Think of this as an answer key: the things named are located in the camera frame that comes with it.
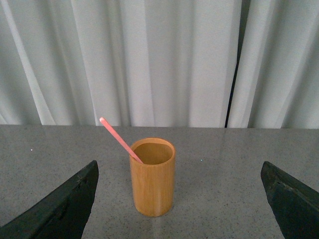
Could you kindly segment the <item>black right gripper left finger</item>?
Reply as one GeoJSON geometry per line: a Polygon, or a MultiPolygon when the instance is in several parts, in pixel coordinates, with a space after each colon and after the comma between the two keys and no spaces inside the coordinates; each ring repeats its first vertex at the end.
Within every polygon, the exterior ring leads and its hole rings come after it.
{"type": "Polygon", "coordinates": [[[93,160],[45,198],[0,229],[2,239],[80,239],[99,178],[93,160]]]}

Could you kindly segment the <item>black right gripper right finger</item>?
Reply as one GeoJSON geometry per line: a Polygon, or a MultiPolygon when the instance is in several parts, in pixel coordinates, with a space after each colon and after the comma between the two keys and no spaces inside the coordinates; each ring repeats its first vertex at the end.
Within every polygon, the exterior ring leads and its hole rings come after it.
{"type": "Polygon", "coordinates": [[[265,161],[261,180],[267,201],[286,239],[319,237],[319,193],[265,161]]]}

